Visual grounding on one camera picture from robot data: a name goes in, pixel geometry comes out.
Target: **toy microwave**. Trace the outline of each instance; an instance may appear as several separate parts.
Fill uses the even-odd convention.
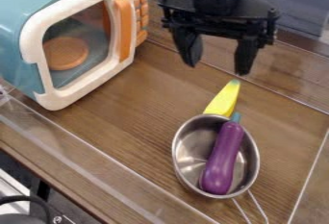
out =
[[[0,77],[60,110],[131,64],[148,0],[0,1]]]

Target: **purple eggplant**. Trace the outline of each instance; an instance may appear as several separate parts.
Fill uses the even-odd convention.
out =
[[[233,182],[233,171],[245,130],[239,125],[241,115],[235,112],[219,130],[214,150],[199,179],[199,187],[207,193],[225,195]]]

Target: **wooden table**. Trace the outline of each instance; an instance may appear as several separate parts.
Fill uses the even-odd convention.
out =
[[[17,113],[9,103],[0,107],[5,108],[0,109],[0,146],[104,223],[243,223],[230,200],[211,201],[182,188],[171,163],[177,129],[237,77],[206,63],[195,69],[185,66],[159,32],[166,35],[151,22],[151,41],[138,48],[134,64],[63,111],[45,111],[12,90],[15,99],[48,120],[12,100]],[[281,47],[297,59],[309,54],[286,45],[274,46],[267,54],[275,55]],[[247,79],[242,79],[237,110],[261,154],[251,191],[270,222],[286,223],[329,116]],[[247,197],[238,200],[251,221],[263,223]]]

